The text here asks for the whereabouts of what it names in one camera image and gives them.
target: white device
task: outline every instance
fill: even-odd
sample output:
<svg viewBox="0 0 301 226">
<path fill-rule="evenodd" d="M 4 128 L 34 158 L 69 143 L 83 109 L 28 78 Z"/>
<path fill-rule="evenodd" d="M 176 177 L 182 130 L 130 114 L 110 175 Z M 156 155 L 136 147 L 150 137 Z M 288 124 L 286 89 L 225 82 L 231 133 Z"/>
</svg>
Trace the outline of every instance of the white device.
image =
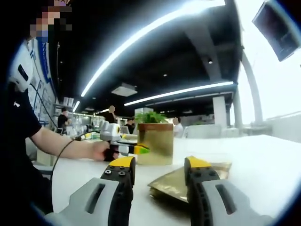
<svg viewBox="0 0 301 226">
<path fill-rule="evenodd" d="M 33 78 L 33 62 L 26 43 L 22 43 L 10 66 L 9 81 L 16 84 L 17 89 L 24 92 Z"/>
<path fill-rule="evenodd" d="M 116 123 L 109 123 L 108 121 L 100 121 L 100 139 L 106 141 L 118 141 L 121 139 L 120 126 Z"/>
</svg>

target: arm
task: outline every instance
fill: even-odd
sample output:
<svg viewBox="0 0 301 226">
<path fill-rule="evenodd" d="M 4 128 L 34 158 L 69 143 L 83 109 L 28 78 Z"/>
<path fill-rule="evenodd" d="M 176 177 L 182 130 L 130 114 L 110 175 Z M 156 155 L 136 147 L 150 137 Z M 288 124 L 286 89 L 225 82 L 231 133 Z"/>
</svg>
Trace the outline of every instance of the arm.
<svg viewBox="0 0 301 226">
<path fill-rule="evenodd" d="M 116 119 L 116 115 L 114 114 L 114 112 L 112 112 L 112 115 L 113 115 L 114 119 Z"/>
<path fill-rule="evenodd" d="M 65 122 L 65 125 L 68 126 L 71 124 L 71 119 L 68 119 L 66 122 Z"/>
<path fill-rule="evenodd" d="M 55 156 L 58 156 L 61 150 L 71 141 L 69 137 L 61 136 L 45 127 L 41 127 L 30 138 L 40 150 Z M 61 157 L 69 159 L 93 159 L 93 143 L 73 141 L 65 148 Z"/>
</svg>

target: green plant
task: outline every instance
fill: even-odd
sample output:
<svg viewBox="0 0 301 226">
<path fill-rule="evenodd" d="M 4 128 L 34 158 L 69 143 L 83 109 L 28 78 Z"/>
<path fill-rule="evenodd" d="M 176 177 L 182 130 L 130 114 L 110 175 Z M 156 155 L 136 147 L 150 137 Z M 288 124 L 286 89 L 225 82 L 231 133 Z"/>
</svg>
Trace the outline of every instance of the green plant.
<svg viewBox="0 0 301 226">
<path fill-rule="evenodd" d="M 157 112 L 139 113 L 135 116 L 136 123 L 167 123 L 167 117 Z"/>
</svg>

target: black t-shirt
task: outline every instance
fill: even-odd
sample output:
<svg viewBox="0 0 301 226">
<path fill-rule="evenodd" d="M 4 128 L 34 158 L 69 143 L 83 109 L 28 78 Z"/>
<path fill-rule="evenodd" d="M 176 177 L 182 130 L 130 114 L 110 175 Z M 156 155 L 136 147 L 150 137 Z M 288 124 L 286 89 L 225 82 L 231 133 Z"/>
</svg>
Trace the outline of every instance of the black t-shirt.
<svg viewBox="0 0 301 226">
<path fill-rule="evenodd" d="M 126 124 L 126 126 L 128 127 L 128 131 L 130 132 L 130 134 L 133 134 L 133 131 L 135 129 L 135 124 L 132 125 Z"/>
<path fill-rule="evenodd" d="M 43 178 L 32 165 L 26 154 L 25 145 L 25 139 L 36 134 L 41 129 L 41 125 L 30 105 L 28 91 L 16 92 L 14 85 L 11 84 L 7 94 L 9 98 L 4 104 L 4 129 L 9 134 L 9 139 L 5 140 L 3 161 L 7 163 L 9 174 L 19 184 L 18 192 L 40 210 L 49 213 L 53 211 L 50 181 Z"/>
<path fill-rule="evenodd" d="M 108 121 L 109 123 L 116 123 L 116 120 L 114 119 L 114 116 L 112 113 L 107 112 L 105 115 L 105 120 Z"/>
<path fill-rule="evenodd" d="M 57 119 L 58 128 L 65 128 L 65 122 L 67 122 L 67 121 L 68 121 L 68 118 L 65 115 L 61 114 Z"/>
</svg>

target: desk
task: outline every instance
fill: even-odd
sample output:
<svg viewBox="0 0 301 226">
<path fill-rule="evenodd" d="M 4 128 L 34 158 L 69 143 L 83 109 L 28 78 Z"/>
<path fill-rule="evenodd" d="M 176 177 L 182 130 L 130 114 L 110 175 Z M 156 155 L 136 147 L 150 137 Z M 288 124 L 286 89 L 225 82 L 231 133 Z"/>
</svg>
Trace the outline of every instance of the desk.
<svg viewBox="0 0 301 226">
<path fill-rule="evenodd" d="M 147 184 L 173 171 L 194 155 L 211 162 L 232 161 L 229 181 L 250 199 L 259 214 L 276 218 L 288 204 L 301 181 L 301 144 L 266 135 L 221 139 L 174 139 L 174 164 L 136 166 L 130 225 L 189 226 L 178 212 L 160 207 L 150 196 Z M 69 203 L 70 195 L 91 178 L 99 178 L 104 162 L 59 159 L 53 177 L 55 212 Z"/>
</svg>

